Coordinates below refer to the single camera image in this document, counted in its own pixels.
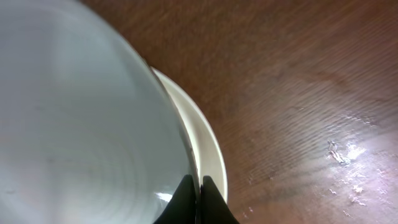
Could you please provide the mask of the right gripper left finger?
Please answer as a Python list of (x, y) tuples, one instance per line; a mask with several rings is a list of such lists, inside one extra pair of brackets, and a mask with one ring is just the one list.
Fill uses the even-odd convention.
[(191, 175), (185, 175), (170, 202), (154, 224), (195, 224), (196, 192)]

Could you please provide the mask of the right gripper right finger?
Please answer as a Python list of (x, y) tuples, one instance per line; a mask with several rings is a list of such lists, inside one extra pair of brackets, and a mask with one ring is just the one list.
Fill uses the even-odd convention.
[(206, 175), (200, 189), (201, 222), (203, 224), (239, 224), (218, 191), (213, 179)]

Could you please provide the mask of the white plate front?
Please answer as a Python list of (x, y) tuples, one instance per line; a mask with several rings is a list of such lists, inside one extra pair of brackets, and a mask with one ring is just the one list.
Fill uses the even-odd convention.
[(190, 140), (199, 182), (210, 176), (225, 202), (228, 201), (228, 178), (218, 140), (205, 115), (190, 96), (173, 80), (153, 68), (176, 106)]

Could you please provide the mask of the light blue plate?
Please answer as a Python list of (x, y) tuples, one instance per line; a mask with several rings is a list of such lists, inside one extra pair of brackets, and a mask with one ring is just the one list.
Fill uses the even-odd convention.
[(163, 84), (80, 1), (1, 2), (1, 222), (154, 223), (185, 176)]

